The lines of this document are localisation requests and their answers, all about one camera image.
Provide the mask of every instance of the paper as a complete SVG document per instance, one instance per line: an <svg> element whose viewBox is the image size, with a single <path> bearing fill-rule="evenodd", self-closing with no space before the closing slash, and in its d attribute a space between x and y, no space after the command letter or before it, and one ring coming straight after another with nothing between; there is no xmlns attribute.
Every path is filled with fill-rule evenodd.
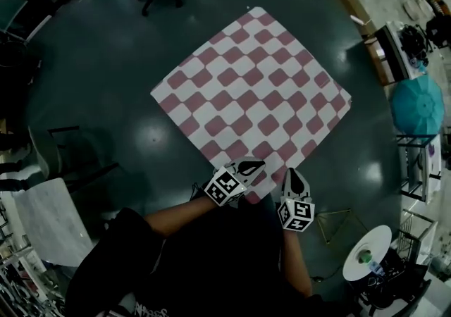
<svg viewBox="0 0 451 317"><path fill-rule="evenodd" d="M151 95L215 168L243 156L265 161L248 188L251 203L351 108L351 96L259 7L194 51Z"/></svg>

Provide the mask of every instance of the hand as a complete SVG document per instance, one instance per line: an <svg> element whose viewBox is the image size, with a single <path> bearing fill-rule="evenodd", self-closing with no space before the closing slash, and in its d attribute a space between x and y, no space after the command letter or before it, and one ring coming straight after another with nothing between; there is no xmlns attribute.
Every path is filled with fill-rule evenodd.
<svg viewBox="0 0 451 317"><path fill-rule="evenodd" d="M215 172L204 191L218 206L224 206L244 196L264 169L261 159L247 156L235 159Z"/></svg>

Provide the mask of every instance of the triangle wire frame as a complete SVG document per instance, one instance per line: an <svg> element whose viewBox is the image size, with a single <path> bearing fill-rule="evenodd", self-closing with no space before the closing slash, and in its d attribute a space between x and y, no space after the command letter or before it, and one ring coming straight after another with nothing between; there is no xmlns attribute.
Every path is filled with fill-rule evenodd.
<svg viewBox="0 0 451 317"><path fill-rule="evenodd" d="M341 224L338 226L338 228L336 229L336 231L330 236L330 238L328 239L326 237L326 232L324 231L324 227L323 227L323 220L325 220L327 218L327 216L331 216L333 214L341 214L341 213L347 213L345 219L343 220L343 222L341 222ZM365 227L365 225L360 221L359 217L357 217L357 215L352 211L351 208L349 209L343 209L341 211L336 211L336 212L320 212L317 213L316 215L316 222L318 223L319 229L321 231L322 237L324 239L324 242L326 243L326 245L328 247L330 247L336 254L337 256L340 258L340 253L338 253L331 245L331 242L334 240L334 237L343 229L343 227L351 220L351 218L355 219L363 229L365 231L365 233L368 232L368 229Z"/></svg>

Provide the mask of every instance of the pink square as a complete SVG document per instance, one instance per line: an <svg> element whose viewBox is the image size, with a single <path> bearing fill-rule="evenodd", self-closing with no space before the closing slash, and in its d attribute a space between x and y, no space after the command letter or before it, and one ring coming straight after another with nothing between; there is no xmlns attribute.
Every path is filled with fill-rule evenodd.
<svg viewBox="0 0 451 317"><path fill-rule="evenodd" d="M252 15L250 15L249 13L246 13L237 21L239 22L239 24L241 24L241 26L243 26L243 25L246 25L249 21L251 21L253 19L254 19L254 17Z"/></svg>
<svg viewBox="0 0 451 317"><path fill-rule="evenodd" d="M278 170L276 170L273 174L271 174L271 179L279 184L283 181L283 177L285 176L285 172L287 171L287 166L284 164Z"/></svg>
<svg viewBox="0 0 451 317"><path fill-rule="evenodd" d="M253 190L247 193L245 198L250 204L257 204L261 201L259 195Z"/></svg>
<svg viewBox="0 0 451 317"><path fill-rule="evenodd" d="M295 56L295 58L301 66L305 66L306 64L308 64L308 62L313 60L313 56L311 56L311 54L306 49L300 51L298 55Z"/></svg>
<svg viewBox="0 0 451 317"><path fill-rule="evenodd" d="M205 104L206 100L200 92L195 92L192 96L185 100L186 107L192 113Z"/></svg>
<svg viewBox="0 0 451 317"><path fill-rule="evenodd" d="M252 87L263 79L263 74L261 74L261 71L258 68L253 68L244 74L242 78L250 87Z"/></svg>
<svg viewBox="0 0 451 317"><path fill-rule="evenodd" d="M321 72L314 78L314 81L320 88L324 88L330 82L330 78L326 72Z"/></svg>
<svg viewBox="0 0 451 317"><path fill-rule="evenodd" d="M234 64L239 58L242 57L242 51L240 51L236 46L227 50L223 57L229 64Z"/></svg>
<svg viewBox="0 0 451 317"><path fill-rule="evenodd" d="M199 129L199 123L194 119L193 116L190 116L187 120L185 120L182 124L178 126L184 135L189 137L193 132Z"/></svg>
<svg viewBox="0 0 451 317"><path fill-rule="evenodd" d="M254 38L260 43L265 44L273 39L273 35L267 30L263 29L254 35Z"/></svg>
<svg viewBox="0 0 451 317"><path fill-rule="evenodd" d="M224 39L226 37L226 35L224 34L224 32L219 32L218 34L216 34L214 37L212 37L210 39L210 42L212 44L216 44L217 42L220 42L222 39Z"/></svg>
<svg viewBox="0 0 451 317"><path fill-rule="evenodd" d="M227 105L232 102L232 97L225 90L219 92L211 99L211 103L217 111L222 111Z"/></svg>
<svg viewBox="0 0 451 317"><path fill-rule="evenodd" d="M227 87L239 77L240 76L232 68L227 68L218 76L218 80L224 87Z"/></svg>
<svg viewBox="0 0 451 317"><path fill-rule="evenodd" d="M284 101L284 99L277 90L273 90L266 97L264 97L262 101L270 111L273 111Z"/></svg>
<svg viewBox="0 0 451 317"><path fill-rule="evenodd" d="M291 140L288 140L283 146L281 146L277 153L278 155L284 160L285 162L292 157L294 153L297 152L297 147L295 146L295 143L293 143Z"/></svg>
<svg viewBox="0 0 451 317"><path fill-rule="evenodd" d="M198 88L203 87L206 83L208 83L213 77L207 69L202 69L199 71L194 77L191 78L191 81Z"/></svg>
<svg viewBox="0 0 451 317"><path fill-rule="evenodd" d="M301 69L292 76L292 79L299 88L302 88L310 80L310 77L304 69Z"/></svg>
<svg viewBox="0 0 451 317"><path fill-rule="evenodd" d="M309 140L302 148L301 152L304 154L304 157L308 157L309 154L316 148L316 143L314 140Z"/></svg>
<svg viewBox="0 0 451 317"><path fill-rule="evenodd" d="M291 107L298 111L300 110L305 104L307 104L307 99L305 99L303 93L301 93L299 90L295 92L290 98L288 98L288 103L291 105Z"/></svg>
<svg viewBox="0 0 451 317"><path fill-rule="evenodd" d="M182 63L180 63L180 65L179 66L184 66L188 61L190 61L191 59L193 59L194 58L194 55L190 55L190 56L188 56Z"/></svg>
<svg viewBox="0 0 451 317"><path fill-rule="evenodd" d="M248 53L248 57L250 60L254 62L254 64L260 63L263 59L265 59L269 54L266 53L265 49L263 49L261 46L258 46L253 51Z"/></svg>
<svg viewBox="0 0 451 317"><path fill-rule="evenodd" d="M272 114L269 114L259 123L259 129L261 132L268 136L279 126L278 121L273 117Z"/></svg>
<svg viewBox="0 0 451 317"><path fill-rule="evenodd" d="M252 182L251 186L256 187L263 179L265 179L267 174L265 171L261 172L257 178L254 179L254 182Z"/></svg>
<svg viewBox="0 0 451 317"><path fill-rule="evenodd" d="M178 104L180 104L180 100L177 98L177 96L175 94L170 94L160 102L160 107L163 108L165 112L169 113Z"/></svg>
<svg viewBox="0 0 451 317"><path fill-rule="evenodd" d="M323 127L323 125L324 123L321 120L321 118L318 117L318 115L314 116L306 124L307 129L310 131L311 134L316 134Z"/></svg>
<svg viewBox="0 0 451 317"><path fill-rule="evenodd" d="M269 143L267 141L264 141L262 143L260 143L259 145L257 145L253 150L252 150L252 155L255 158L260 158L260 159L266 159L269 157L269 155L273 152L273 148L269 145Z"/></svg>
<svg viewBox="0 0 451 317"><path fill-rule="evenodd" d="M315 108L315 111L319 111L327 104L326 98L324 98L323 93L318 93L310 101L311 105Z"/></svg>
<svg viewBox="0 0 451 317"><path fill-rule="evenodd" d="M205 125L205 130L214 137L225 127L227 127L226 122L220 116L216 116Z"/></svg>
<svg viewBox="0 0 451 317"><path fill-rule="evenodd" d="M249 149L244 145L241 140L237 140L231 146L229 146L225 152L230 157L230 159L240 158L241 156L245 156Z"/></svg>
<svg viewBox="0 0 451 317"><path fill-rule="evenodd" d="M259 22L265 27L270 25L273 21L274 21L274 18L272 16L270 16L268 13L263 14L259 18Z"/></svg>
<svg viewBox="0 0 451 317"><path fill-rule="evenodd" d="M340 121L339 117L335 116L333 117L333 119L327 123L327 128L329 128L329 130L332 130Z"/></svg>
<svg viewBox="0 0 451 317"><path fill-rule="evenodd" d="M337 87L338 91L340 91L341 89L343 89L341 87L341 85L339 85L336 81L333 81L333 83L335 84L335 86Z"/></svg>
<svg viewBox="0 0 451 317"><path fill-rule="evenodd" d="M269 75L269 80L275 87L278 87L279 85L283 84L284 81L288 79L287 73L285 73L282 69L277 69L276 71L272 72Z"/></svg>
<svg viewBox="0 0 451 317"><path fill-rule="evenodd" d="M206 66L208 63L215 60L218 55L219 54L216 52L216 50L210 47L199 54L197 58Z"/></svg>
<svg viewBox="0 0 451 317"><path fill-rule="evenodd" d="M230 38L232 38L232 40L239 44L242 43L243 41L245 41L247 38L249 37L249 34L247 33L246 30L244 30L243 28L237 30L236 32L234 32Z"/></svg>
<svg viewBox="0 0 451 317"><path fill-rule="evenodd" d="M277 39L283 44L288 45L293 40L295 40L295 37L293 37L288 31L284 31L282 34L280 34Z"/></svg>
<svg viewBox="0 0 451 317"><path fill-rule="evenodd" d="M299 129L302 128L302 122L299 120L297 116L293 116L285 122L283 125L283 129L288 133L291 137L294 135Z"/></svg>
<svg viewBox="0 0 451 317"><path fill-rule="evenodd" d="M205 155L205 158L207 158L210 161L219 154L221 148L217 145L217 143L214 140L211 140L210 142L205 144L200 149L200 151L203 155Z"/></svg>
<svg viewBox="0 0 451 317"><path fill-rule="evenodd" d="M255 93L252 90L248 90L245 92L241 97L238 97L237 103L240 105L240 107L246 111L251 106L253 106L255 103L257 103L259 99L255 95Z"/></svg>
<svg viewBox="0 0 451 317"><path fill-rule="evenodd" d="M233 122L231 127L238 136L242 136L252 127L252 122L246 114L244 114Z"/></svg>
<svg viewBox="0 0 451 317"><path fill-rule="evenodd" d="M279 63L284 64L288 59L291 58L291 54L285 48L280 48L276 53L273 54L273 58Z"/></svg>
<svg viewBox="0 0 451 317"><path fill-rule="evenodd" d="M330 104L332 104L332 107L338 113L341 110L341 108L346 105L346 101L343 99L341 94L338 94L334 99L332 99Z"/></svg>
<svg viewBox="0 0 451 317"><path fill-rule="evenodd" d="M172 75L168 78L168 84L171 86L172 89L177 89L177 88L179 88L179 86L181 86L187 80L188 80L188 78L184 74L184 72L179 70L174 75Z"/></svg>

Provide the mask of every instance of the wire rack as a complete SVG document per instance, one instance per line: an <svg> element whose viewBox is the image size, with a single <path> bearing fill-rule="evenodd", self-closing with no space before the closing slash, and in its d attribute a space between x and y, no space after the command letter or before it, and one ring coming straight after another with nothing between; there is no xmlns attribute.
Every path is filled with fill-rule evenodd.
<svg viewBox="0 0 451 317"><path fill-rule="evenodd" d="M404 213L409 216L399 229L397 253L409 262L428 264L437 222L406 209Z"/></svg>

